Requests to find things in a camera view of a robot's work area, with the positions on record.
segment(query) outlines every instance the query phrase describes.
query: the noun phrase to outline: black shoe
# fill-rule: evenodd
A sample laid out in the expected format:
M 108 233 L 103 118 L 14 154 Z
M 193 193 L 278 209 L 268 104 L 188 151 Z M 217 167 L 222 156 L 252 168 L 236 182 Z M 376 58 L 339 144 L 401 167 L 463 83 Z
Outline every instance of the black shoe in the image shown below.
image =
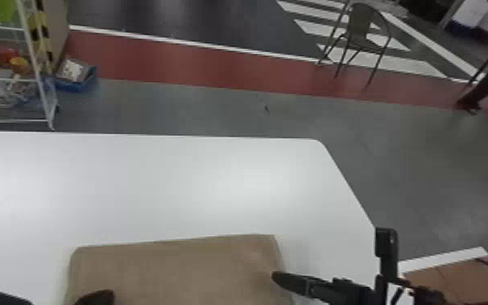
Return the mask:
M 465 110 L 472 115 L 477 115 L 478 112 L 482 110 L 482 107 L 478 103 L 469 103 L 467 101 L 462 101 L 462 100 L 459 100 L 456 103 L 456 108 Z

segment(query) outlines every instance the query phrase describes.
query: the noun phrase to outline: white floor stripe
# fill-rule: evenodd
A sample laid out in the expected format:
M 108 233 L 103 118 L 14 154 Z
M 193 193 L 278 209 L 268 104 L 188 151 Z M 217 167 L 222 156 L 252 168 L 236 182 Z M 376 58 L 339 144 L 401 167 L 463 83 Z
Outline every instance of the white floor stripe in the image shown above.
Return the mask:
M 474 75 L 475 73 L 477 73 L 477 68 L 466 63 L 463 59 L 457 57 L 449 50 L 444 49 L 441 45 L 439 45 L 435 41 L 432 41 L 430 38 L 426 37 L 414 28 L 410 27 L 408 24 L 401 21 L 394 15 L 386 12 L 383 12 L 382 15 L 384 15 L 384 17 L 386 17 L 389 22 L 400 28 L 402 31 L 407 32 L 410 36 L 414 37 L 414 39 L 420 41 L 422 44 L 432 49 L 435 53 L 439 54 L 441 57 L 445 58 L 456 67 L 460 68 L 463 72 L 469 75 Z
M 332 27 L 325 25 L 325 24 L 316 24 L 313 22 L 309 21 L 303 21 L 303 20 L 295 20 L 295 22 L 299 25 L 299 27 L 302 28 L 303 31 L 309 33 L 309 34 L 315 34 L 319 36 L 324 36 L 324 37 L 329 37 L 329 34 L 331 34 Z M 344 33 L 345 30 L 343 28 L 338 28 L 335 31 L 335 37 L 338 37 L 340 34 Z M 377 45 L 384 45 L 386 43 L 387 37 L 382 36 L 382 35 L 377 35 L 377 34 L 369 34 L 367 35 L 367 38 L 371 39 L 374 43 Z M 387 45 L 389 48 L 392 49 L 401 49 L 403 51 L 410 51 L 409 48 L 407 48 L 405 45 L 400 43 L 398 40 L 392 38 L 390 43 Z
M 96 33 L 96 34 L 105 34 L 105 35 L 110 35 L 110 36 L 140 39 L 140 40 L 145 40 L 145 41 L 159 41 L 159 42 L 167 42 L 167 43 L 171 43 L 171 44 L 175 44 L 175 45 L 191 45 L 191 46 L 196 46 L 196 47 L 205 48 L 205 49 L 220 49 L 220 50 L 229 51 L 229 52 L 239 52 L 239 53 L 245 53 L 245 54 L 267 56 L 267 57 L 272 57 L 272 58 L 292 59 L 292 60 L 298 60 L 298 61 L 302 61 L 302 62 L 317 62 L 318 61 L 317 58 L 308 58 L 305 56 L 280 54 L 280 53 L 273 53 L 273 52 L 264 52 L 264 51 L 258 51 L 255 49 L 243 49 L 243 48 L 237 48 L 237 47 L 226 46 L 226 45 L 214 45 L 214 44 L 208 44 L 205 42 L 198 42 L 198 41 L 184 41 L 181 39 L 159 37 L 159 36 L 153 36 L 153 35 L 144 35 L 144 34 L 137 34 L 137 33 L 132 33 L 132 32 L 120 32 L 120 31 L 114 31 L 114 30 L 106 30 L 103 28 L 91 28 L 91 27 L 86 27 L 83 25 L 71 25 L 70 29 L 75 30 L 75 31 L 81 31 L 81 32 L 92 32 L 92 33 Z
M 399 272 L 408 273 L 411 271 L 431 268 L 443 264 L 457 263 L 463 260 L 472 260 L 484 256 L 488 256 L 488 252 L 483 247 L 475 247 L 461 251 L 443 253 L 436 256 L 404 260 L 399 262 Z
M 291 2 L 285 2 L 285 1 L 278 1 L 278 4 L 280 4 L 280 6 L 282 6 L 284 10 L 290 11 L 292 13 L 314 16 L 314 17 L 329 19 L 333 21 L 337 21 L 339 19 L 339 13 L 335 11 L 325 11 L 325 10 L 320 10 L 309 6 L 302 6 L 300 4 L 295 4 Z M 348 20 L 349 17 L 347 15 L 342 16 L 343 23 L 347 24 Z
M 344 3 L 335 2 L 332 0 L 301 0 L 301 1 L 319 4 L 323 6 L 335 7 L 338 8 L 339 10 L 342 10 L 345 7 Z
M 340 56 L 342 56 L 343 51 L 344 50 L 342 48 L 334 48 L 333 51 L 329 54 L 329 58 L 333 62 L 339 62 Z M 350 49 L 346 54 L 345 62 L 347 62 L 354 53 L 355 51 Z M 372 68 L 375 66 L 378 57 L 379 56 L 377 54 L 361 52 L 350 63 L 350 65 Z M 446 78 L 443 73 L 435 69 L 427 62 L 408 58 L 398 58 L 389 55 L 384 55 L 382 61 L 380 62 L 379 69 Z

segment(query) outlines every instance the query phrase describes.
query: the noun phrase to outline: white table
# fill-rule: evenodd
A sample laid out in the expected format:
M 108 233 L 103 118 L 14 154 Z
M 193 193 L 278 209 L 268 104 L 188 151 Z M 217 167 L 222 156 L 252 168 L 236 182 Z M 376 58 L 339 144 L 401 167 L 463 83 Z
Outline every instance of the white table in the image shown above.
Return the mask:
M 0 291 L 59 305 L 78 246 L 247 233 L 274 234 L 291 272 L 378 272 L 318 141 L 0 132 Z

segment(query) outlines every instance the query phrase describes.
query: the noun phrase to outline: crosswalk stripes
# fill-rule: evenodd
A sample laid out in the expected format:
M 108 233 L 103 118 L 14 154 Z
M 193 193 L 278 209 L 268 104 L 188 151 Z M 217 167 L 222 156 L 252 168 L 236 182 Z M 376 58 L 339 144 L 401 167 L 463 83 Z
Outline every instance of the crosswalk stripes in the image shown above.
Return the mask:
M 293 21 L 305 32 L 309 35 L 320 36 L 320 37 L 328 37 L 332 31 L 333 22 L 329 22 L 328 20 L 338 20 L 340 13 L 337 10 L 340 10 L 342 7 L 342 3 L 331 1 L 331 0 L 299 0 L 299 3 L 313 3 L 318 4 L 325 9 L 319 9 L 318 6 L 306 6 L 304 4 L 297 4 L 294 2 L 282 1 L 278 0 L 278 4 L 287 12 L 292 13 Z M 308 17 L 316 17 L 314 21 L 325 20 L 325 24 L 317 23 L 317 22 L 310 22 L 305 20 L 300 20 L 295 15 L 302 15 Z M 336 30 L 336 36 L 340 35 L 345 31 L 344 26 L 349 22 L 349 17 L 347 15 L 343 15 L 341 19 L 341 25 Z M 384 45 L 386 43 L 387 37 L 379 34 L 369 34 L 367 36 L 371 41 L 376 43 L 377 45 Z M 403 45 L 398 40 L 392 38 L 390 43 L 388 44 L 389 49 L 396 49 L 400 52 L 400 54 L 409 54 L 411 50 L 406 46 Z M 340 56 L 342 55 L 343 49 L 341 47 L 333 48 L 333 51 L 329 54 L 329 58 L 333 62 L 338 62 Z M 348 54 L 348 58 L 350 58 L 355 51 L 350 50 Z M 356 58 L 351 62 L 353 66 L 360 66 L 360 67 L 374 67 L 376 64 L 376 60 L 378 58 L 377 54 L 371 54 L 367 52 L 361 52 L 356 56 Z M 445 74 L 441 73 L 435 67 L 431 66 L 428 62 L 417 60 L 411 58 L 399 57 L 399 56 L 392 56 L 392 55 L 384 55 L 382 62 L 380 63 L 379 69 L 382 70 L 389 70 L 389 71 L 397 71 L 397 72 L 404 72 L 404 73 L 412 73 L 418 75 L 428 75 L 428 76 L 435 76 L 444 78 L 446 77 Z
M 333 51 L 329 54 L 329 59 L 331 59 L 333 62 L 339 62 L 342 52 L 342 48 L 333 48 Z M 354 53 L 355 51 L 350 49 L 346 54 L 345 61 L 348 61 L 348 59 L 351 58 Z M 377 54 L 360 52 L 360 54 L 358 54 L 351 62 L 351 65 L 372 68 L 375 66 L 378 57 L 379 56 Z M 382 61 L 380 62 L 379 69 L 441 78 L 446 77 L 443 73 L 439 72 L 427 62 L 390 55 L 384 55 Z
M 309 34 L 315 34 L 315 35 L 323 36 L 323 37 L 329 37 L 329 34 L 331 34 L 331 31 L 333 29 L 333 26 L 328 26 L 325 24 L 316 24 L 313 22 L 308 22 L 308 21 L 303 21 L 303 20 L 298 20 L 298 19 L 296 19 L 295 22 L 299 25 L 299 27 L 302 28 L 303 31 L 305 31 Z M 335 31 L 335 37 L 338 37 L 340 34 L 342 34 L 344 32 L 345 32 L 345 30 L 343 28 L 338 28 Z M 387 40 L 386 36 L 378 35 L 378 34 L 369 34 L 369 35 L 367 35 L 367 38 L 372 40 L 377 45 L 384 45 L 384 44 L 386 44 L 386 40 Z M 410 51 L 409 48 L 407 48 L 405 45 L 403 45 L 398 40 L 393 39 L 393 38 L 388 43 L 387 47 L 392 48 L 392 49 L 400 49 L 403 51 Z
M 336 9 L 339 9 L 339 10 L 342 10 L 345 7 L 345 5 L 343 3 L 335 2 L 333 0 L 301 0 L 301 1 L 319 4 L 322 6 L 335 7 Z

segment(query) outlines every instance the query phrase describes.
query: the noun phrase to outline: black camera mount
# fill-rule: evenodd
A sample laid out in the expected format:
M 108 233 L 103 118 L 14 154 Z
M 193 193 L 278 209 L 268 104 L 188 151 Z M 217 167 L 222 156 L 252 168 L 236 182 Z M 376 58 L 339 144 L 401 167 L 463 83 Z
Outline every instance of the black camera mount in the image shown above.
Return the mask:
M 272 280 L 282 288 L 310 299 L 319 299 L 330 305 L 387 305 L 389 284 L 399 286 L 390 300 L 396 305 L 405 289 L 414 297 L 414 305 L 446 305 L 443 293 L 398 277 L 399 242 L 393 229 L 375 230 L 375 255 L 380 259 L 380 274 L 375 278 L 375 289 L 350 280 L 334 277 L 331 282 L 317 277 L 275 271 Z

